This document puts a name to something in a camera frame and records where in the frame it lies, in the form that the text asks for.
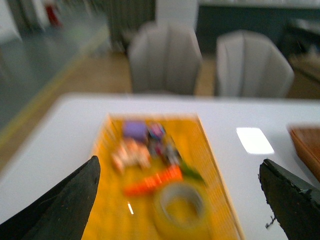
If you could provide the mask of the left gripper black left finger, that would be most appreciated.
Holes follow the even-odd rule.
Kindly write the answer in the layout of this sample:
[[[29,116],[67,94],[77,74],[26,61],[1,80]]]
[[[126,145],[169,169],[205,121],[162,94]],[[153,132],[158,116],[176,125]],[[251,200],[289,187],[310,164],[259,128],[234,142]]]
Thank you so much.
[[[80,240],[98,192],[96,155],[0,225],[2,240]]]

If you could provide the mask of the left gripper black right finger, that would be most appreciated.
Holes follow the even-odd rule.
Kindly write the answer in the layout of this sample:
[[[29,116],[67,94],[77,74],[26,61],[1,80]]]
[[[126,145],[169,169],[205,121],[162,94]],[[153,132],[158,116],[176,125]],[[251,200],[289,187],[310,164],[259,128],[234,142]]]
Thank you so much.
[[[258,179],[274,218],[289,240],[320,238],[320,190],[266,158]]]

